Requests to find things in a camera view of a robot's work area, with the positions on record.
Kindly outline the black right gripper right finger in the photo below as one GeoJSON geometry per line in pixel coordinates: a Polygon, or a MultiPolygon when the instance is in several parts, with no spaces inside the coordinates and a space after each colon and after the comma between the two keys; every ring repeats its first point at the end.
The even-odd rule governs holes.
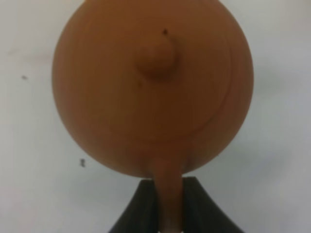
{"type": "Polygon", "coordinates": [[[242,233],[217,206],[196,177],[183,178],[184,233],[242,233]]]}

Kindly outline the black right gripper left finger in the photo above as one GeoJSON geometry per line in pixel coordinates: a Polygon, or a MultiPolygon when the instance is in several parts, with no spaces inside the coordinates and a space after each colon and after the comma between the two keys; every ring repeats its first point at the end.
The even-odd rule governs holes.
{"type": "Polygon", "coordinates": [[[118,221],[110,233],[156,233],[158,232],[158,204],[152,180],[141,180],[118,221]]]}

